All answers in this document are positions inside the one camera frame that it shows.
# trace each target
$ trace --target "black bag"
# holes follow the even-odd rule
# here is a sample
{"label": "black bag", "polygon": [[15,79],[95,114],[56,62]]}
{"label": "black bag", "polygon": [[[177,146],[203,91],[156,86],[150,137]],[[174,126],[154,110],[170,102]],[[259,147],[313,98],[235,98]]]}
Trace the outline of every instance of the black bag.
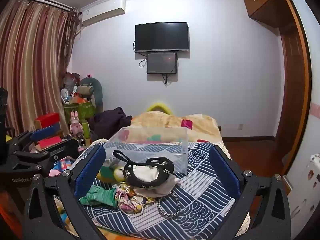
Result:
{"label": "black bag", "polygon": [[[128,184],[134,187],[141,188],[151,188],[157,187],[164,183],[174,171],[174,164],[172,161],[165,157],[160,158],[150,158],[147,159],[146,163],[136,163],[130,160],[127,156],[123,154],[123,152],[119,150],[113,151],[113,156],[118,158],[121,161],[126,162],[127,164],[124,166],[123,176],[126,178]],[[133,166],[152,166],[157,167],[159,171],[158,177],[150,182],[145,182],[136,177],[133,172]]]}

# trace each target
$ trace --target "green bottle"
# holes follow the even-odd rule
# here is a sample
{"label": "green bottle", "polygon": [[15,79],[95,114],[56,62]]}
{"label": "green bottle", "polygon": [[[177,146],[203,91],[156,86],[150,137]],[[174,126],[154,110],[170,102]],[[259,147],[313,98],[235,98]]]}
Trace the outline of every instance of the green bottle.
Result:
{"label": "green bottle", "polygon": [[81,120],[81,122],[82,122],[82,128],[83,128],[83,136],[84,138],[88,139],[90,138],[90,129],[89,129],[88,121],[83,119]]}

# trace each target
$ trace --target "curtain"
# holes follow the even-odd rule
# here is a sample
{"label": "curtain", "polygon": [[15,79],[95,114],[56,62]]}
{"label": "curtain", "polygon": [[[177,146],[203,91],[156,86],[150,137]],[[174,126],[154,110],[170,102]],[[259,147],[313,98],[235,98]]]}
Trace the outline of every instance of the curtain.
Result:
{"label": "curtain", "polygon": [[65,43],[64,43],[64,66],[65,69],[62,72],[62,75],[64,76],[64,74],[67,72],[67,67],[69,65],[70,62],[70,58],[71,58],[71,52],[73,49],[73,44],[75,42],[75,37],[76,37],[76,30],[77,27],[80,23],[80,10],[77,8],[72,8],[69,12],[69,16],[68,16],[68,21],[67,21],[67,26],[66,26],[66,35],[65,35]]}
{"label": "curtain", "polygon": [[34,119],[52,112],[68,133],[59,87],[67,68],[68,16],[25,0],[10,0],[0,15],[0,86],[8,91],[7,121],[17,134],[34,130]]}

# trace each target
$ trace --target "small monitor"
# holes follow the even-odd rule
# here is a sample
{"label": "small monitor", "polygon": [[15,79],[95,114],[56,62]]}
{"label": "small monitor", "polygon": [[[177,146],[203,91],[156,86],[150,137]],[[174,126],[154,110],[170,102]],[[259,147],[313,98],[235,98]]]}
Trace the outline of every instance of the small monitor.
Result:
{"label": "small monitor", "polygon": [[147,53],[147,74],[176,74],[176,52]]}

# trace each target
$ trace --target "green cloth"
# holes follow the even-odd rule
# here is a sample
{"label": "green cloth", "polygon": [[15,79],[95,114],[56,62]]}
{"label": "green cloth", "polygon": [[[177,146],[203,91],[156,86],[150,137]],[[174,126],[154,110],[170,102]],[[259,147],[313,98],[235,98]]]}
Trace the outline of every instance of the green cloth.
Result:
{"label": "green cloth", "polygon": [[161,134],[154,134],[147,138],[147,141],[161,142]]}
{"label": "green cloth", "polygon": [[115,200],[116,188],[105,190],[103,187],[92,185],[85,197],[80,198],[80,203],[84,206],[107,204],[114,208],[117,207]]}

